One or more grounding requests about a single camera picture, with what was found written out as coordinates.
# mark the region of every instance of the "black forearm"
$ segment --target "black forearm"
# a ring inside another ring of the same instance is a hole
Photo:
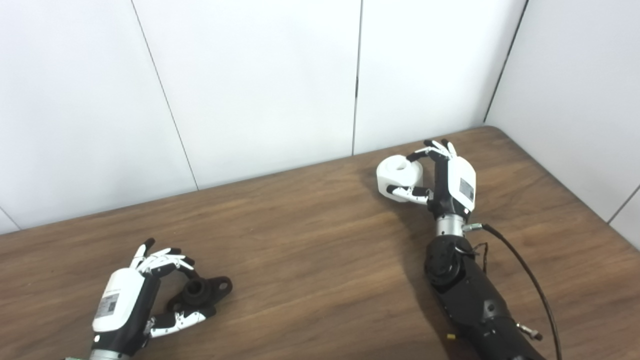
[[[436,237],[428,247],[425,271],[453,324],[481,359],[545,360],[516,326],[466,239]]]

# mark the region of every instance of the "wall seam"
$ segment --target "wall seam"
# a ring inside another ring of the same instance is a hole
[[[156,71],[156,77],[158,79],[158,83],[160,84],[160,89],[162,89],[162,94],[164,96],[166,107],[169,109],[169,114],[171,115],[171,120],[173,121],[175,132],[178,134],[178,140],[180,140],[180,146],[182,147],[184,158],[187,160],[187,165],[189,165],[189,171],[191,172],[193,183],[196,186],[196,190],[199,190],[200,188],[198,187],[198,181],[196,181],[196,175],[193,173],[193,167],[191,167],[191,162],[189,161],[189,156],[187,155],[187,149],[184,147],[184,142],[182,141],[182,136],[180,135],[180,130],[178,129],[178,124],[175,122],[175,117],[173,116],[173,110],[171,110],[171,105],[169,105],[169,98],[167,98],[166,96],[164,85],[162,84],[162,80],[160,79],[160,73],[158,72],[158,68],[156,66],[156,61],[154,59],[153,54],[151,53],[151,48],[149,47],[149,42],[147,41],[145,30],[142,28],[142,22],[140,21],[140,17],[138,16],[138,10],[136,9],[136,5],[133,3],[133,0],[131,0],[131,6],[133,7],[133,12],[136,14],[136,19],[138,20],[138,26],[140,27],[140,32],[142,33],[142,37],[145,39],[145,45],[147,46],[147,51],[149,53],[149,57],[151,58],[151,63],[153,64],[154,70]]]
[[[13,224],[18,228],[18,230],[22,230],[22,228],[20,226],[18,226],[18,223],[15,222],[15,220],[9,216],[9,214],[7,214],[7,212],[0,206],[0,212],[2,212],[7,219],[11,220],[11,222],[13,222]]]
[[[358,25],[358,59],[356,61],[356,95],[353,102],[353,133],[351,137],[351,156],[356,148],[356,114],[358,113],[358,90],[360,86],[360,43],[362,42],[362,6],[364,0],[360,0],[360,23]]]
[[[636,187],[636,189],[634,190],[634,192],[631,193],[631,196],[629,196],[620,206],[620,208],[618,208],[618,210],[616,210],[615,213],[613,213],[613,216],[609,219],[609,221],[607,221],[607,224],[611,225],[611,222],[613,221],[613,219],[616,218],[616,216],[618,216],[618,214],[620,213],[620,211],[622,211],[622,209],[625,208],[625,206],[629,203],[629,201],[631,201],[631,199],[633,199],[634,195],[638,192],[638,190],[640,190],[640,184],[638,184],[638,186]]]
[[[516,41],[516,36],[518,36],[518,30],[520,30],[520,25],[522,23],[522,18],[524,17],[524,12],[527,10],[527,5],[529,4],[529,0],[526,0],[524,6],[522,7],[522,13],[520,13],[520,18],[518,19],[518,26],[516,26],[516,31],[513,33],[513,38],[511,38],[511,44],[509,45],[509,51],[507,51],[507,56],[504,58],[504,62],[502,63],[502,69],[500,69],[500,75],[498,75],[498,81],[495,82],[495,87],[493,88],[493,94],[491,94],[491,100],[489,100],[489,106],[486,108],[486,113],[484,113],[484,119],[482,123],[486,122],[487,116],[489,116],[489,111],[491,110],[491,105],[493,105],[493,98],[495,97],[495,93],[498,91],[498,86],[500,85],[500,80],[502,80],[502,73],[504,72],[504,68],[507,66],[507,61],[509,60],[509,55],[511,55],[511,50],[513,48],[513,43]]]

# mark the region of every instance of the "robot finger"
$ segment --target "robot finger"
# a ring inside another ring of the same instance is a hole
[[[144,243],[142,243],[142,245],[138,247],[136,254],[133,255],[133,260],[131,260],[131,265],[129,265],[129,267],[132,269],[137,268],[138,265],[140,265],[140,263],[145,260],[145,257],[147,256],[149,249],[151,249],[151,247],[155,243],[156,243],[156,239],[154,238],[149,238]]]
[[[430,146],[430,147],[435,147],[436,149],[439,149],[440,151],[444,152],[444,153],[448,153],[449,150],[447,150],[447,148],[445,146],[443,146],[442,144],[440,144],[437,141],[433,141],[433,140],[424,140],[424,145],[425,146]]]
[[[195,264],[195,261],[184,255],[164,255],[147,264],[143,264],[144,266],[139,266],[137,270],[141,273],[149,272],[157,277],[166,276],[174,270],[180,270],[189,275],[188,273],[194,270],[193,264]]]
[[[451,155],[452,158],[455,158],[458,156],[458,153],[456,152],[456,148],[453,147],[453,144],[448,141],[447,139],[442,139],[442,145],[447,147],[447,150],[449,151],[449,154]]]
[[[164,256],[179,256],[182,251],[175,247],[168,247],[166,249],[154,252],[153,254],[144,258],[144,260],[136,267],[138,271],[144,270],[149,267],[149,264],[157,261],[157,259]]]
[[[404,200],[415,202],[416,204],[427,205],[433,198],[433,191],[420,186],[396,186],[389,185],[387,192]]]
[[[188,313],[187,311],[176,311],[174,313],[165,313],[153,317],[153,326],[149,332],[150,338],[158,338],[160,336],[173,334],[180,330],[194,326],[197,323],[207,319],[199,311]]]
[[[417,150],[409,155],[407,155],[406,159],[414,162],[420,158],[432,158],[434,161],[437,160],[448,160],[451,158],[448,150],[441,150],[437,147],[427,146],[423,149]]]

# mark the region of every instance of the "black fingertip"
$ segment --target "black fingertip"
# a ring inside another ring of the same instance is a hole
[[[413,163],[414,161],[418,160],[419,158],[423,157],[424,153],[421,152],[412,152],[411,154],[406,156],[406,159],[410,162]]]
[[[388,193],[394,193],[394,190],[399,188],[400,186],[396,186],[396,185],[389,185],[387,186],[387,192]]]
[[[145,241],[145,246],[147,247],[147,249],[149,249],[150,247],[154,246],[155,243],[156,243],[156,239],[149,238]]]
[[[189,258],[188,256],[185,256],[184,259],[182,260],[191,266],[196,265],[196,261],[194,259]]]

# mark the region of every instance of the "white wall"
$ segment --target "white wall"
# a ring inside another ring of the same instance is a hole
[[[523,2],[5,0],[0,209],[32,227],[477,126]]]
[[[640,184],[639,16],[636,1],[531,1],[486,122],[605,220]],[[633,214],[611,224],[638,240]]]
[[[351,155],[360,0],[135,0],[200,188]]]
[[[195,190],[127,1],[0,2],[0,208],[21,228]]]
[[[366,0],[355,153],[482,125],[524,0]]]

